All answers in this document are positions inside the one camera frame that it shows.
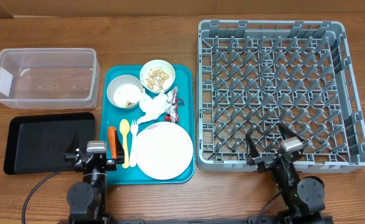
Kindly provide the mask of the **white bowl with peanuts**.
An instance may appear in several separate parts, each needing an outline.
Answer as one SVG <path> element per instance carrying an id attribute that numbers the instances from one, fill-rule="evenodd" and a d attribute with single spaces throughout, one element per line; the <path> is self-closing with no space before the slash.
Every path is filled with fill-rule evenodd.
<path id="1" fill-rule="evenodd" d="M 142 85 L 152 93 L 167 91 L 175 80 L 175 69 L 165 60 L 151 60 L 143 65 L 139 79 Z"/>

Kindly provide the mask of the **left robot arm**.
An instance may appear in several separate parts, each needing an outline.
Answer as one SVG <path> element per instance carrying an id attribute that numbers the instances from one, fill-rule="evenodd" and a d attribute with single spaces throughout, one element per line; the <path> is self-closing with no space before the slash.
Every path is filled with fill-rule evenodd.
<path id="1" fill-rule="evenodd" d="M 73 184 L 67 193 L 70 206 L 68 223 L 116 223 L 106 211 L 107 177 L 124 163 L 124 149 L 111 129 L 107 141 L 89 141 L 85 148 L 78 147 L 78 136 L 68 146 L 64 159 L 73 164 L 75 172 L 83 173 L 83 180 Z"/>

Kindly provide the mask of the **white round plate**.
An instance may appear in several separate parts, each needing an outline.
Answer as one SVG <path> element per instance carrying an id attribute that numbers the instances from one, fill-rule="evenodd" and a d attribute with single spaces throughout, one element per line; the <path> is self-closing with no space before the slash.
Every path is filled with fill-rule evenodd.
<path id="1" fill-rule="evenodd" d="M 192 167 L 193 142 L 181 126 L 162 121 L 140 131 L 135 141 L 138 168 L 155 180 L 171 180 Z"/>

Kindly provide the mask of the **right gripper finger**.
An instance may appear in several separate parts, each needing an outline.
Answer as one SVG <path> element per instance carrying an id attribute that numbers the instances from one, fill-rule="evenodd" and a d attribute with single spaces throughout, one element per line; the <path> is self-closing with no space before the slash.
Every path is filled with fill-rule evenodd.
<path id="1" fill-rule="evenodd" d="M 285 124 L 279 123 L 278 127 L 279 127 L 279 131 L 282 135 L 283 140 L 297 137 L 301 142 L 303 142 L 303 138 L 301 138 L 300 136 L 295 134 L 293 131 L 291 131 L 288 127 L 286 127 Z"/>
<path id="2" fill-rule="evenodd" d="M 246 134 L 246 144 L 247 144 L 247 156 L 249 159 L 259 157 L 259 153 L 254 145 L 254 142 L 250 134 Z"/>

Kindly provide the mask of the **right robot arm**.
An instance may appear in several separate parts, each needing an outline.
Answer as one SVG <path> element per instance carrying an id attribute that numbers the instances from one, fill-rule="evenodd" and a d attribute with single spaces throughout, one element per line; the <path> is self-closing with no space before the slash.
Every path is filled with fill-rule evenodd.
<path id="1" fill-rule="evenodd" d="M 259 173 L 270 171 L 279 190 L 261 208 L 256 223 L 266 219 L 263 216 L 266 208 L 279 196 L 283 198 L 286 209 L 270 217 L 273 223 L 332 223 L 332 218 L 321 214 L 325 209 L 324 182 L 316 176 L 301 179 L 293 164 L 303 156 L 305 140 L 282 123 L 278 127 L 282 135 L 279 150 L 265 157 L 260 156 L 251 135 L 246 134 L 247 164 L 257 166 Z"/>

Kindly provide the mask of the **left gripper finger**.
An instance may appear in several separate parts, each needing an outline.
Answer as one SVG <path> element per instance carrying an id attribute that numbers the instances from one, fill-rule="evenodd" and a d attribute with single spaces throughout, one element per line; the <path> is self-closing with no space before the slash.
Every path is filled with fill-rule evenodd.
<path id="1" fill-rule="evenodd" d="M 116 159 L 124 159 L 124 148 L 119 140 L 117 129 L 114 130 L 114 138 L 115 138 L 114 156 Z"/>
<path id="2" fill-rule="evenodd" d="M 71 143 L 67 146 L 67 149 L 65 151 L 66 154 L 72 154 L 75 152 L 75 149 L 78 147 L 78 133 L 76 132 Z"/>

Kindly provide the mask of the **yellow plastic spoon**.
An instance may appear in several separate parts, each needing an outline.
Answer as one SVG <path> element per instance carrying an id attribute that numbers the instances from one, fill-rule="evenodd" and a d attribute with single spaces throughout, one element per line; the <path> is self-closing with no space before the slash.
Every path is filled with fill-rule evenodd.
<path id="1" fill-rule="evenodd" d="M 122 119 L 119 124 L 119 131 L 122 135 L 122 147 L 124 150 L 124 163 L 122 167 L 127 169 L 129 167 L 129 152 L 128 152 L 128 144 L 127 144 L 127 135 L 130 132 L 130 124 L 127 119 Z"/>

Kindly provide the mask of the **red silver foil wrapper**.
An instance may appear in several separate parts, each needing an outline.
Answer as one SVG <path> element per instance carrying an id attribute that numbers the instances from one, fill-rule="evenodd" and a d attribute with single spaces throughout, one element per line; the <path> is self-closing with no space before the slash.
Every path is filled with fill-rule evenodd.
<path id="1" fill-rule="evenodd" d="M 172 123 L 178 123 L 179 120 L 179 115 L 178 115 L 178 104 L 181 103 L 182 105 L 184 105 L 184 101 L 181 98 L 177 97 L 178 95 L 178 87 L 175 86 L 172 90 L 170 90 L 166 96 L 166 109 L 165 109 L 165 113 L 166 115 L 164 116 L 164 120 L 165 121 L 169 121 Z"/>

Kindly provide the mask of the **white napkin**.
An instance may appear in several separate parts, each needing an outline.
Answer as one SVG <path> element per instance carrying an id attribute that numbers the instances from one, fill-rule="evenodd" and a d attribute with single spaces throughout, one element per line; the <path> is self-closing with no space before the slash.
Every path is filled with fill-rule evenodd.
<path id="1" fill-rule="evenodd" d="M 139 100 L 139 107 L 144 112 L 144 116 L 140 117 L 137 123 L 141 124 L 157 119 L 168 108 L 167 100 L 168 96 L 163 91 L 154 98 L 143 91 Z"/>

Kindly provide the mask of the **white plastic fork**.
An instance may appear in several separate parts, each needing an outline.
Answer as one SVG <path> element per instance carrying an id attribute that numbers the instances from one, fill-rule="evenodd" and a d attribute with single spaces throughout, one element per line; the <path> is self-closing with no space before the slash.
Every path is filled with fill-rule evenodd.
<path id="1" fill-rule="evenodd" d="M 133 120 L 130 127 L 130 132 L 132 134 L 132 141 L 131 141 L 131 151 L 130 151 L 130 158 L 129 158 L 129 166 L 135 167 L 136 166 L 136 150 L 135 150 L 135 141 L 136 136 L 138 134 L 139 125 L 137 120 Z"/>

